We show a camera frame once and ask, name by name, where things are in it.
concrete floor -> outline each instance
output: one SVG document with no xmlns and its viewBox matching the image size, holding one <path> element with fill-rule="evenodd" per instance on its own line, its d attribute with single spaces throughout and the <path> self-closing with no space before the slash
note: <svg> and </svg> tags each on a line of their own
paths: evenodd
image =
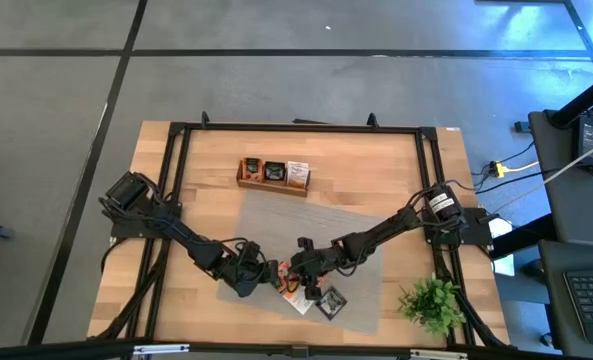
<svg viewBox="0 0 593 360">
<path fill-rule="evenodd" d="M 121 48 L 137 2 L 0 1 L 0 47 Z M 593 1 L 574 5 L 593 39 Z M 148 5 L 136 47 L 583 49 L 562 5 L 444 6 L 158 0 Z M 116 66 L 115 58 L 0 58 L 0 223 L 17 232 L 13 241 L 0 241 L 0 346 L 23 341 Z M 213 121 L 358 124 L 375 112 L 383 125 L 461 127 L 477 170 L 531 142 L 511 131 L 513 122 L 560 107 L 592 83 L 591 63 L 561 59 L 132 59 L 46 341 L 85 337 L 109 233 L 96 198 L 128 169 L 143 120 L 198 121 L 206 110 Z M 516 164 L 535 159 L 530 151 Z M 539 181 L 517 182 L 479 201 L 493 209 Z M 502 215 L 523 224 L 548 211 L 540 191 Z M 520 287 L 511 279 L 499 279 L 499 288 L 503 300 L 526 300 L 515 298 Z M 531 328 L 541 329 L 542 317 L 532 318 L 541 320 Z M 520 326 L 510 328 L 519 347 L 521 335 Z"/>
</svg>

green plant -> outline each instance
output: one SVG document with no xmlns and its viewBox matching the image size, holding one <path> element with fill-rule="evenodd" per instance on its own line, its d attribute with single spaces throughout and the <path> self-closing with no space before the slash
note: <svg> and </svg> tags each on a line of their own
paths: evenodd
<svg viewBox="0 0 593 360">
<path fill-rule="evenodd" d="M 420 280 L 414 284 L 415 292 L 403 291 L 398 300 L 398 313 L 414 323 L 419 322 L 425 331 L 434 335 L 447 335 L 450 328 L 465 322 L 463 315 L 455 304 L 458 285 L 451 281 L 443 282 L 432 274 L 430 279 Z"/>
</svg>

wooden tabletop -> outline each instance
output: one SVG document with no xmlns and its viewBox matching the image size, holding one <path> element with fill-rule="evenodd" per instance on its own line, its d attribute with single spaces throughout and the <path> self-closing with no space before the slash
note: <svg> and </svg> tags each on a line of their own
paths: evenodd
<svg viewBox="0 0 593 360">
<path fill-rule="evenodd" d="M 143 123 L 131 171 L 158 178 L 168 129 L 169 122 Z M 460 130 L 439 128 L 438 137 L 446 179 L 457 179 L 465 186 L 472 186 Z M 429 143 L 425 145 L 433 181 Z M 312 170 L 307 202 L 365 215 L 390 216 L 422 188 L 415 140 L 411 135 L 194 130 L 181 201 L 182 220 L 197 233 L 213 239 L 235 235 L 246 191 L 239 188 L 235 180 L 242 157 L 307 162 Z M 168 189 L 173 175 L 171 170 Z M 454 191 L 463 206 L 476 206 L 472 192 L 458 187 Z M 298 234 L 294 234 L 294 241 L 297 237 Z M 143 239 L 131 239 L 107 259 L 89 335 L 104 330 L 131 296 L 143 244 Z M 443 346 L 444 340 L 426 334 L 396 312 L 401 293 L 399 286 L 410 288 L 434 271 L 423 230 L 400 235 L 387 242 L 384 248 L 378 333 L 366 335 L 219 301 L 216 299 L 218 283 L 193 265 L 183 247 L 173 243 L 155 338 L 219 343 Z M 470 302 L 494 334 L 508 342 L 489 259 L 473 246 L 461 246 L 460 258 Z M 144 332 L 148 301 L 144 302 L 138 334 Z M 462 331 L 456 334 L 462 339 Z"/>
</svg>

gray cloth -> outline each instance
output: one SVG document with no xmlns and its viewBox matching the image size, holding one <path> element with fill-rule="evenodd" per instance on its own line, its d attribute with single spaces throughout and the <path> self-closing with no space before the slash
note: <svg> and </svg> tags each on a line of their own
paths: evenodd
<svg viewBox="0 0 593 360">
<path fill-rule="evenodd" d="M 257 242 L 268 260 L 276 259 L 280 263 L 300 251 L 296 242 L 298 237 L 311 238 L 316 248 L 327 248 L 331 245 L 330 240 L 350 232 L 368 230 L 381 221 L 382 218 L 308 204 L 305 199 L 293 196 L 247 190 L 235 236 Z M 347 299 L 347 305 L 331 321 L 316 305 L 301 315 L 269 284 L 259 285 L 250 296 L 239 298 L 227 285 L 220 283 L 217 298 L 285 316 L 376 334 L 382 276 L 382 249 L 377 249 L 351 277 L 330 273 L 323 292 L 333 286 Z"/>
</svg>

white cable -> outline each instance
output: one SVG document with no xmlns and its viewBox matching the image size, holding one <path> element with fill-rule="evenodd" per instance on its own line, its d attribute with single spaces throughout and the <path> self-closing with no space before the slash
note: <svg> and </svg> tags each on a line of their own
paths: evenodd
<svg viewBox="0 0 593 360">
<path fill-rule="evenodd" d="M 517 198 L 514 198 L 513 200 L 505 203 L 504 205 L 502 205 L 501 207 L 499 207 L 498 209 L 496 209 L 495 211 L 492 212 L 492 214 L 497 214 L 501 209 L 507 207 L 510 204 L 515 203 L 516 201 L 518 201 L 519 199 L 531 194 L 532 192 L 538 190 L 540 187 L 545 186 L 545 184 L 547 184 L 548 182 L 554 180 L 555 178 L 557 178 L 560 174 L 564 173 L 565 171 L 567 171 L 567 169 L 571 168 L 572 166 L 576 165 L 579 161 L 583 160 L 584 158 L 588 157 L 589 155 L 591 155 L 593 153 L 593 149 L 589 150 L 588 152 L 584 153 L 583 156 L 579 157 L 578 159 L 570 162 L 569 164 L 567 164 L 567 166 L 565 166 L 564 168 L 558 170 L 554 175 L 548 177 L 547 179 L 545 179 L 545 181 L 543 181 L 541 184 L 539 184 L 538 186 L 534 187 L 533 189 L 527 191 L 526 193 L 518 196 Z"/>
<path fill-rule="evenodd" d="M 511 168 L 506 168 L 505 172 L 518 172 L 518 171 L 523 171 L 525 169 L 529 169 L 532 166 L 536 166 L 538 164 L 538 161 L 534 161 L 531 164 L 525 165 L 523 167 L 519 167 L 518 169 L 511 169 Z"/>
</svg>

